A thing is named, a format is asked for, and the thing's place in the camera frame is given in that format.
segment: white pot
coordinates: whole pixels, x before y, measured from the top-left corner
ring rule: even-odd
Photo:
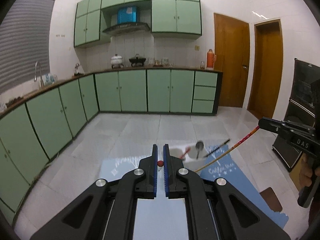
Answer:
[[[118,54],[114,55],[111,58],[111,65],[120,65],[122,64],[122,57]]]

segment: red ball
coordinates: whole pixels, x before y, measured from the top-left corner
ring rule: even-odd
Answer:
[[[160,161],[158,161],[158,166],[159,166],[159,167],[162,167],[162,166],[163,166],[163,164],[164,164],[164,162],[163,162],[163,161],[161,161],[161,160],[160,160]]]

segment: countertop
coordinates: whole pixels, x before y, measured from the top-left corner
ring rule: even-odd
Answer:
[[[94,71],[94,72],[89,72],[89,73],[85,73],[83,75],[79,75],[76,77],[71,77],[69,79],[64,79],[64,80],[58,80],[57,82],[45,86],[44,88],[40,88],[38,90],[34,90],[32,92],[29,92],[27,94],[25,94],[23,96],[23,98],[14,103],[13,105],[9,106],[6,110],[4,110],[3,112],[0,113],[0,119],[2,117],[4,117],[6,114],[8,114],[9,112],[11,112],[12,110],[14,110],[15,108],[17,108],[18,106],[24,104],[26,101],[41,95],[49,90],[52,90],[56,87],[59,87],[65,83],[68,83],[70,81],[85,77],[85,76],[89,76],[92,74],[98,74],[98,73],[105,73],[105,72],[114,72],[114,71],[127,71],[127,70],[145,70],[145,69],[173,69],[173,70],[196,70],[196,71],[203,71],[203,72],[209,72],[209,73],[221,73],[221,71],[217,71],[214,69],[200,69],[199,67],[186,67],[186,66],[142,66],[142,67],[124,67],[124,68],[116,68],[116,69],[112,69],[112,68],[108,68],[108,69],[104,69],[104,70],[100,70],[100,71]]]

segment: window blind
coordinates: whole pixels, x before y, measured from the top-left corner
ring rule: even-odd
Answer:
[[[49,32],[54,0],[16,0],[0,25],[0,94],[50,72]]]

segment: metal bolt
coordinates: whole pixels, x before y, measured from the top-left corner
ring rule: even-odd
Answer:
[[[224,178],[217,179],[217,184],[220,186],[224,186],[227,184],[227,181]]]
[[[143,170],[143,169],[135,169],[135,170],[133,171],[133,173],[134,173],[135,175],[139,176],[139,175],[142,175],[142,174],[144,173],[144,170]]]
[[[96,185],[98,186],[98,187],[103,187],[104,185],[106,185],[106,180],[105,179],[98,179],[97,181],[96,181]]]
[[[186,168],[181,168],[178,170],[178,172],[181,175],[186,175],[186,174],[188,174],[189,171]]]

